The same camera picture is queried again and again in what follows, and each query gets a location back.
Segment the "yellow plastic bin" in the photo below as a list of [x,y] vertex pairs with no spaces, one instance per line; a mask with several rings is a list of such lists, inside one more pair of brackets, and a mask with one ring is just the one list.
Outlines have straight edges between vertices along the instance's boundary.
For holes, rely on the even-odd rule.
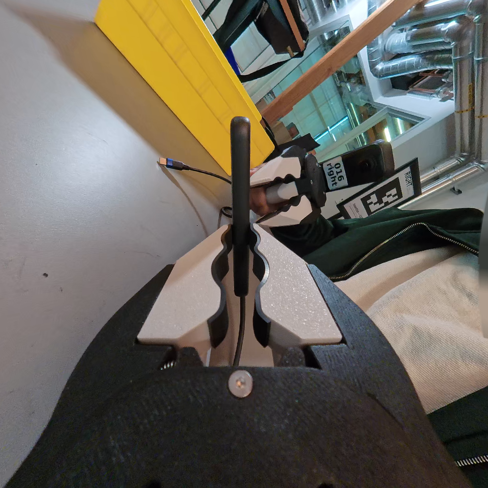
[[221,168],[230,123],[251,125],[251,167],[274,150],[261,114],[191,1],[101,1],[95,24]]

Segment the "person's right forearm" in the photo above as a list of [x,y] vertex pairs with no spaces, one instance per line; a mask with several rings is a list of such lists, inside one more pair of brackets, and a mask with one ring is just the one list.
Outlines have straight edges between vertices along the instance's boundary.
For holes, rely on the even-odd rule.
[[322,215],[313,222],[271,227],[270,230],[279,242],[302,258],[322,252],[338,236],[334,223]]

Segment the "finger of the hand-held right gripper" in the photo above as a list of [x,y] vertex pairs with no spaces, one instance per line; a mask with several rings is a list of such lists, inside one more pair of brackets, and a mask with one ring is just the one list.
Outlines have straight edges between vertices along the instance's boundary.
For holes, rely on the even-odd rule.
[[319,208],[306,195],[294,197],[278,211],[258,218],[255,223],[267,227],[295,226],[313,222],[319,216]]
[[306,150],[292,146],[285,149],[281,155],[253,168],[251,188],[300,178],[306,155]]

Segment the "slim dark grey USB hub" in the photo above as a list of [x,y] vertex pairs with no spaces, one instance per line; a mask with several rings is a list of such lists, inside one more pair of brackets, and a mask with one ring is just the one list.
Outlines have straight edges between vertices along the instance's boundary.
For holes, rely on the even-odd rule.
[[234,117],[230,123],[232,177],[232,245],[234,293],[245,297],[249,287],[249,193],[251,159],[251,124],[246,117]]

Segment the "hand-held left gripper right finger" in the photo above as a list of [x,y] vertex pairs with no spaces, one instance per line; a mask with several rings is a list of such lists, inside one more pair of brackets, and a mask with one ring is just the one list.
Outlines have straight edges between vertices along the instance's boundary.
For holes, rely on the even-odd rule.
[[280,361],[290,348],[338,345],[343,335],[308,264],[257,224],[251,225],[253,332]]

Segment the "framed marker poster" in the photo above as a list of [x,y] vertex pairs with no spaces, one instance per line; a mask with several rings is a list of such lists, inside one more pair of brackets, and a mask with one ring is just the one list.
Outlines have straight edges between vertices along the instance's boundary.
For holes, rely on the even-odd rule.
[[418,158],[398,168],[394,174],[371,184],[337,204],[344,219],[367,218],[388,208],[398,208],[422,193]]

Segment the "bent silver ventilation duct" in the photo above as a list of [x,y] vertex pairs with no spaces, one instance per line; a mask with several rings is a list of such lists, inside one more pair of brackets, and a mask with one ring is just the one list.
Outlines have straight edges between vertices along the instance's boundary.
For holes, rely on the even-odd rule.
[[369,70],[388,79],[450,69],[455,54],[487,63],[487,1],[421,1],[367,46]]

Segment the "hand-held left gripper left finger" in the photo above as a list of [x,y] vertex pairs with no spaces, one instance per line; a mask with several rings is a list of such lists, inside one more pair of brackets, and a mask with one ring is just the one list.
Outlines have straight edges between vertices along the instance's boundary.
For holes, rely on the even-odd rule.
[[224,225],[174,264],[137,341],[194,348],[204,366],[226,337],[229,318],[223,278],[229,271],[231,225]]

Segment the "person's right hand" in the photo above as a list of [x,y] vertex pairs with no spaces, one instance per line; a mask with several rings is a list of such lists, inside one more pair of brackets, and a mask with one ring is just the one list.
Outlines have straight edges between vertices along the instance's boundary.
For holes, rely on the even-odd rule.
[[258,216],[265,216],[267,214],[278,211],[281,204],[269,204],[266,198],[265,187],[252,187],[249,191],[249,208]]

